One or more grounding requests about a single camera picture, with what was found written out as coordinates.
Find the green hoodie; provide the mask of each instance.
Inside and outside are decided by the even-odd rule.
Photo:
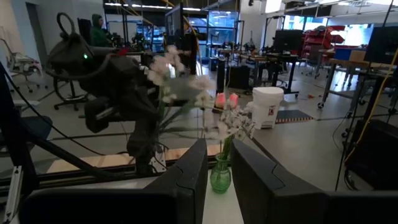
[[[91,17],[93,20],[93,26],[90,30],[91,46],[95,47],[107,47],[109,45],[106,39],[106,34],[100,26],[100,19],[102,16],[98,14],[93,14]]]

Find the white bucket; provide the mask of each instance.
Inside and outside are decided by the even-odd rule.
[[[284,90],[278,87],[253,88],[254,128],[274,128],[280,102],[284,99]]]

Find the computer monitor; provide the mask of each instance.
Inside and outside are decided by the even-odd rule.
[[[179,48],[184,38],[184,20],[182,2],[165,14],[167,45],[176,45]]]
[[[275,33],[274,48],[277,52],[299,51],[303,37],[302,30],[277,30]]]
[[[398,27],[375,27],[364,60],[391,64],[397,49]]]

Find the green glass vase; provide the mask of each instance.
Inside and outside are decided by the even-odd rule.
[[[216,160],[216,166],[211,170],[210,184],[214,192],[223,194],[231,185],[231,171],[228,168],[227,159],[220,159],[218,154]]]

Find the concrete floor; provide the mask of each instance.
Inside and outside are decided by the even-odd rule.
[[[280,110],[300,110],[315,119],[301,123],[277,124],[274,129],[257,130],[254,134],[255,141],[246,138],[244,142],[259,152],[265,149],[285,168],[309,183],[323,190],[334,190],[341,152],[336,148],[332,134],[339,124],[343,122],[335,134],[336,142],[342,148],[342,137],[340,134],[349,125],[349,121],[343,121],[342,118],[348,112],[351,100],[329,95],[325,107],[322,110],[319,109],[317,104],[322,100],[319,96],[324,91],[326,72],[322,71],[321,76],[315,80],[313,77],[306,77],[301,74],[301,72],[306,70],[310,70],[310,68],[296,67],[292,89],[300,91],[300,94],[298,98],[295,98],[294,95],[285,95]],[[207,68],[203,68],[203,71],[205,75],[215,78],[215,74],[209,72]],[[288,80],[288,76],[281,76],[281,79]],[[344,73],[337,72],[332,88],[335,91],[347,91],[352,94],[357,77],[354,77],[351,88],[343,86],[343,79]],[[45,88],[36,89],[34,86],[33,93],[29,93],[26,87],[21,87],[21,92],[28,100],[40,100],[40,105],[36,107],[37,111],[42,115],[49,116],[53,121],[53,125],[66,135],[87,136],[86,138],[77,139],[77,141],[90,149],[103,154],[115,154],[126,150],[124,130],[127,133],[132,132],[134,130],[134,122],[111,123],[109,128],[98,134],[93,134],[86,128],[84,119],[78,118],[80,114],[84,113],[83,105],[79,105],[80,110],[78,112],[74,111],[71,106],[62,106],[59,110],[54,110],[53,105],[59,103],[60,100],[56,94],[50,94],[53,89],[51,85],[49,85],[48,90]],[[77,93],[83,93],[78,85],[75,86]],[[69,86],[62,86],[60,92],[64,96],[70,94]],[[12,95],[15,99],[19,99],[17,93]],[[251,100],[251,96],[243,95],[240,103],[244,105]],[[377,106],[375,114],[387,114],[388,104],[389,98],[386,95],[382,95],[379,102],[380,106]],[[359,106],[359,116],[364,113],[366,107],[367,105]],[[22,115],[32,116],[34,114],[31,110],[25,110]],[[187,117],[182,118],[175,125],[197,128],[200,127],[198,120],[200,117],[201,111],[192,110]],[[378,116],[377,119],[387,119],[387,116]],[[393,116],[390,123],[398,125],[398,119]],[[114,133],[120,135],[98,137],[102,134]],[[192,132],[188,133],[188,135],[195,138],[200,134]],[[92,153],[82,149],[75,143],[59,139],[60,137],[59,133],[52,130],[49,139],[55,138],[56,140],[53,140],[53,143],[78,157],[93,156]],[[194,142],[195,139],[182,139],[175,136],[164,136],[162,139],[162,143],[171,149],[190,147]],[[217,142],[208,141],[208,144],[217,144]],[[57,159],[38,147],[33,148],[31,155],[37,172],[41,174],[46,173],[51,163]],[[9,177],[11,171],[12,163],[10,158],[0,158],[0,177]],[[340,182],[339,190],[347,190],[343,182]]]

